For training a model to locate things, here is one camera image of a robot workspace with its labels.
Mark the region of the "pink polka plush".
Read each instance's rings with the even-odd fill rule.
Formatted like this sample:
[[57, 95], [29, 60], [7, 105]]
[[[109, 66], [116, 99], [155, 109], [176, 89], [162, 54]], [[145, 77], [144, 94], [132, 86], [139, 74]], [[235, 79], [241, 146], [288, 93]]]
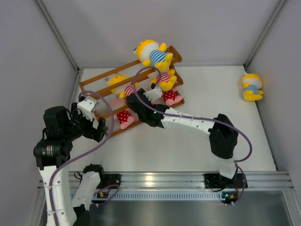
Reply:
[[171, 106], [182, 101], [182, 96], [176, 93], [177, 90], [178, 88], [174, 87], [169, 91], [163, 91], [162, 98], [166, 105]]
[[[120, 98], [114, 99], [110, 102], [111, 108], [120, 108], [124, 105], [125, 100]], [[121, 129], [126, 129], [135, 121], [134, 116], [128, 111], [128, 109], [114, 114], [114, 119], [119, 121]]]

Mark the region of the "yellow plush pink stripes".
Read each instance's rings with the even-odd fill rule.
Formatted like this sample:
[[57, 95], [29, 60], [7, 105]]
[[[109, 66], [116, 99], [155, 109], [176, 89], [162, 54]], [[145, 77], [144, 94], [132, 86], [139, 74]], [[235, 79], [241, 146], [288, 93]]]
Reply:
[[158, 84], [162, 91], [169, 91], [173, 88], [176, 80], [175, 69], [170, 69], [167, 72], [158, 74], [156, 78], [151, 80], [150, 84]]
[[[120, 73], [115, 74], [109, 79], [108, 85], [111, 86], [111, 85], [117, 84], [128, 78], [129, 77], [125, 74], [120, 74]], [[121, 99], [126, 99], [129, 95], [134, 93], [134, 90], [137, 90], [138, 88], [139, 88], [138, 82], [136, 82], [135, 84], [133, 84], [132, 82], [128, 82], [128, 83], [125, 83], [123, 85], [120, 85], [120, 86], [112, 89], [111, 92], [113, 94], [118, 95], [118, 97]]]

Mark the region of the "yellow plush blue stripes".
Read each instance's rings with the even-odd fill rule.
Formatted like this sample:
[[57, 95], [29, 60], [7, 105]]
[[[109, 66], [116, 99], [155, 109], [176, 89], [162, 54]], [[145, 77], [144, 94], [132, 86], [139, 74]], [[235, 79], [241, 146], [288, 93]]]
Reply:
[[171, 61], [174, 57], [173, 53], [167, 52], [165, 43], [157, 43], [154, 40], [143, 40], [133, 50], [137, 59], [145, 66], [153, 66], [159, 69], [160, 72], [165, 72], [169, 69]]

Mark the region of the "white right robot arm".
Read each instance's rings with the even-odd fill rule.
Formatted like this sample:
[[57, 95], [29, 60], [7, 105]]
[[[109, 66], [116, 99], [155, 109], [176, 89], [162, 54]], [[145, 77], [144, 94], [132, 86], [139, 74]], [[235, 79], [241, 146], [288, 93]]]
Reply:
[[216, 118], [200, 120], [170, 106], [153, 104], [152, 101], [161, 95], [162, 90], [158, 86], [149, 91], [138, 89], [126, 97], [126, 104], [141, 122], [151, 127], [179, 129], [206, 138], [215, 156], [220, 183], [225, 187], [232, 186], [237, 180], [238, 168], [234, 163], [233, 152], [238, 142], [238, 133], [228, 117], [219, 114]]

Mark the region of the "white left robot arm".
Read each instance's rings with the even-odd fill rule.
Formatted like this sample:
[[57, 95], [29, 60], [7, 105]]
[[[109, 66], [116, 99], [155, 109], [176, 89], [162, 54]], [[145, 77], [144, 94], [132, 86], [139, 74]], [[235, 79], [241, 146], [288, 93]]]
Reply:
[[48, 226], [88, 226], [90, 203], [96, 188], [106, 184], [100, 164], [90, 164], [83, 170], [75, 197], [71, 197], [69, 183], [70, 152], [73, 141], [84, 136], [100, 142], [107, 132], [105, 119], [94, 128], [93, 110], [97, 101], [88, 99], [71, 105], [49, 108], [43, 115], [45, 128], [42, 139], [33, 150], [43, 179], [47, 202]]

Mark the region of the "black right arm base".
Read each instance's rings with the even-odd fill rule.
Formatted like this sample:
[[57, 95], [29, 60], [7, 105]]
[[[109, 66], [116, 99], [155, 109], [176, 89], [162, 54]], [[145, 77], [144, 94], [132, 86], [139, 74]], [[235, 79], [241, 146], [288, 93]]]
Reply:
[[204, 175], [205, 188], [212, 190], [243, 188], [245, 179], [242, 173], [238, 173], [233, 179], [221, 176], [219, 173], [206, 173]]

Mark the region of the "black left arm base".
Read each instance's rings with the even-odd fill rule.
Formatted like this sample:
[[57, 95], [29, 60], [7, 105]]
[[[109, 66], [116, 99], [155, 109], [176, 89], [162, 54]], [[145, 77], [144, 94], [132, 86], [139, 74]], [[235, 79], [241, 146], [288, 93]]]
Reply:
[[97, 186], [97, 189], [105, 188], [106, 186], [109, 185], [120, 185], [121, 174], [114, 174], [114, 173], [104, 174], [100, 176], [100, 179], [101, 181]]

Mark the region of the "wooden toy shelf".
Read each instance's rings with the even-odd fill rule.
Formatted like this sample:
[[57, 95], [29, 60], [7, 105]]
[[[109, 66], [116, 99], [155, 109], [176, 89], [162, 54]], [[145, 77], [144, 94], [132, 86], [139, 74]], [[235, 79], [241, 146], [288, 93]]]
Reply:
[[[169, 46], [167, 48], [167, 52], [171, 52], [174, 55], [173, 60], [171, 61], [171, 64], [169, 66], [169, 69], [175, 69], [174, 65], [176, 63], [179, 63], [179, 62], [182, 61], [182, 56], [180, 55], [180, 53], [173, 46]], [[118, 87], [118, 86], [120, 86], [120, 85], [123, 85], [125, 83], [133, 82], [133, 77], [142, 68], [143, 68], [143, 64], [139, 60], [135, 60], [133, 62], [122, 65], [122, 66], [117, 67], [115, 69], [112, 69], [110, 71], [104, 72], [100, 75], [97, 75], [97, 76], [92, 77], [90, 79], [87, 79], [85, 81], [80, 81], [79, 82], [79, 87], [80, 87], [81, 91], [91, 90], [93, 92], [98, 93], [99, 95], [103, 96], [107, 100], [107, 102], [110, 103], [112, 100], [119, 98], [118, 95], [113, 94], [111, 92], [111, 90]], [[129, 78], [126, 79], [126, 80], [123, 80], [123, 81], [121, 81], [117, 84], [109, 86], [108, 85], [109, 79], [113, 75], [118, 74], [118, 73], [125, 74]], [[180, 77], [180, 75], [178, 74], [178, 72], [176, 70], [175, 70], [175, 76], [177, 77], [177, 80], [176, 80], [173, 88], [178, 87], [178, 86], [183, 84], [183, 79]], [[156, 102], [158, 102], [160, 104], [165, 104], [162, 97], [160, 99], [156, 100]], [[177, 104], [171, 105], [171, 107], [177, 107], [177, 106], [180, 106], [180, 105], [183, 105], [183, 104], [184, 104], [184, 99], [182, 99], [182, 101], [177, 103]], [[135, 127], [135, 126], [137, 126], [141, 123], [138, 119], [137, 114], [134, 113], [133, 111], [131, 111], [126, 104], [124, 106], [120, 107], [120, 108], [112, 108], [112, 111], [113, 111], [114, 114], [116, 114], [119, 111], [126, 110], [126, 109], [128, 109], [128, 111], [134, 116], [135, 121], [130, 126], [128, 126], [126, 129], [121, 129], [119, 121], [114, 119], [114, 129], [113, 129], [113, 132], [111, 134], [112, 136], [116, 136], [116, 135], [118, 135], [118, 134], [120, 134], [120, 133], [122, 133], [126, 130], [129, 130], [129, 129], [131, 129], [131, 128], [133, 128], [133, 127]]]

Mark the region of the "aluminium rail frame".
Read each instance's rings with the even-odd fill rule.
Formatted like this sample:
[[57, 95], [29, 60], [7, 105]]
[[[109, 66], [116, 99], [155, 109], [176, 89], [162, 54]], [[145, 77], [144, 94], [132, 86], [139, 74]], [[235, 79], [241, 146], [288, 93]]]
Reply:
[[[106, 172], [121, 174], [120, 189], [128, 191], [183, 190], [211, 191], [205, 188], [204, 172]], [[289, 173], [283, 171], [245, 172], [247, 191], [292, 191]]]

